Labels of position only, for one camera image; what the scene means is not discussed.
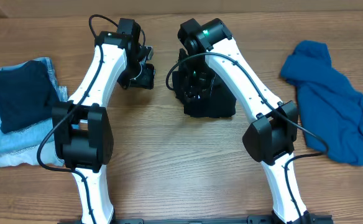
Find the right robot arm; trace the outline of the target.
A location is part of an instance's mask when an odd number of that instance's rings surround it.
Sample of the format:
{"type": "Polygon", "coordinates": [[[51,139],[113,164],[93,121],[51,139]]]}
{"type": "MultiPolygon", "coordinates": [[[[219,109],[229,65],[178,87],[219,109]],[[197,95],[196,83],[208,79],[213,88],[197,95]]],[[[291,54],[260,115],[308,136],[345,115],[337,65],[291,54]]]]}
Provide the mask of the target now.
{"type": "Polygon", "coordinates": [[[183,48],[166,77],[168,89],[193,117],[228,118],[240,103],[249,122],[242,141],[264,168],[275,223],[303,223],[306,206],[289,162],[297,134],[296,104],[284,103],[261,82],[222,20],[200,25],[190,19],[181,24],[178,39],[183,48]]]}

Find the black t-shirt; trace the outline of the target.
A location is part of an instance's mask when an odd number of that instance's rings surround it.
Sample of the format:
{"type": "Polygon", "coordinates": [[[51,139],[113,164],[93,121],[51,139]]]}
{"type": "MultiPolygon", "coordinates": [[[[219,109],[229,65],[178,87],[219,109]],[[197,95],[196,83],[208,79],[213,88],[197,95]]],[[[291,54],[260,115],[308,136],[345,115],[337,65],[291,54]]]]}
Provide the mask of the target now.
{"type": "Polygon", "coordinates": [[[173,72],[172,82],[176,99],[184,113],[194,118],[230,118],[236,113],[236,98],[222,79],[214,74],[207,88],[187,84],[187,72],[173,72]]]}

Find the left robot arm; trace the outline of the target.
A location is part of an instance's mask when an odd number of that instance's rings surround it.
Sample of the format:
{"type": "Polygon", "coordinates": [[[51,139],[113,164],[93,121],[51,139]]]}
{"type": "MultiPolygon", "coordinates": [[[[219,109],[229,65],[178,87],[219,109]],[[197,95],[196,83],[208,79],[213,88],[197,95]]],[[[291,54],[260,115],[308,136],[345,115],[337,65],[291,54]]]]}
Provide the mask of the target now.
{"type": "Polygon", "coordinates": [[[78,89],[52,110],[56,155],[77,183],[83,214],[80,223],[113,223],[106,169],[114,137],[106,110],[114,87],[154,87],[153,48],[133,19],[122,18],[115,32],[94,34],[94,56],[78,89]]]}

